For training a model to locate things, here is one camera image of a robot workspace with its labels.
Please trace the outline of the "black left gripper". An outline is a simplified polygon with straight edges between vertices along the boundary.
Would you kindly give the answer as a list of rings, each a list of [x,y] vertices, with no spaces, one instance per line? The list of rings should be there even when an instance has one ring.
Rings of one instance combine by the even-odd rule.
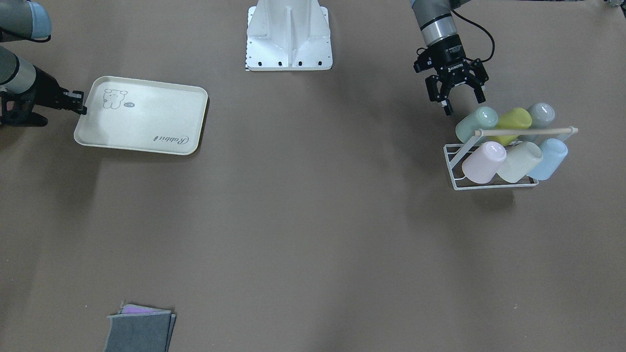
[[[440,103],[446,116],[453,109],[449,93],[458,85],[468,85],[474,91],[477,103],[485,103],[485,83],[488,81],[484,60],[467,57],[460,36],[454,34],[418,51],[413,67],[416,73],[433,69],[435,74],[425,78],[425,88],[431,102]]]

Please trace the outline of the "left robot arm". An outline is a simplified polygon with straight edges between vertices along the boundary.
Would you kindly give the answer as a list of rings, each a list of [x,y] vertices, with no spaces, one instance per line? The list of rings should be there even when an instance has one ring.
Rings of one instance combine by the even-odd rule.
[[[468,20],[456,12],[465,0],[412,0],[411,9],[420,27],[425,47],[417,49],[417,60],[413,64],[416,73],[433,69],[434,74],[425,78],[425,89],[430,102],[441,105],[447,116],[453,109],[449,95],[454,87],[467,85],[474,91],[478,103],[484,103],[485,83],[489,80],[484,63],[491,60],[495,52],[492,34],[483,26]],[[458,34],[453,16],[478,27],[491,41],[491,53],[486,59],[471,59],[467,56]]]

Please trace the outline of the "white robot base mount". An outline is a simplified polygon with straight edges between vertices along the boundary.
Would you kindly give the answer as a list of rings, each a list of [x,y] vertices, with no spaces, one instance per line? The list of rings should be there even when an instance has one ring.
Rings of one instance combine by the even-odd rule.
[[[333,67],[329,11],[317,0],[260,0],[247,11],[248,71]]]

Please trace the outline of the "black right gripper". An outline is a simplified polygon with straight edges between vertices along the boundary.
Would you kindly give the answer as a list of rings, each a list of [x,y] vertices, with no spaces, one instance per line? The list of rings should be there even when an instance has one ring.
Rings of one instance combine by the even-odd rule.
[[[85,92],[61,87],[55,78],[35,66],[20,66],[1,85],[1,124],[13,127],[44,127],[48,120],[34,113],[36,105],[87,114]]]

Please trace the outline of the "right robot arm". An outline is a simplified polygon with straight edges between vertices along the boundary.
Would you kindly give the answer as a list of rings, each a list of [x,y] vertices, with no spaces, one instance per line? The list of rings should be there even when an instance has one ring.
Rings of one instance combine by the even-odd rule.
[[[47,126],[48,119],[36,107],[87,114],[84,92],[62,87],[54,76],[14,51],[18,42],[45,44],[51,40],[47,9],[35,0],[2,0],[0,26],[1,126]]]

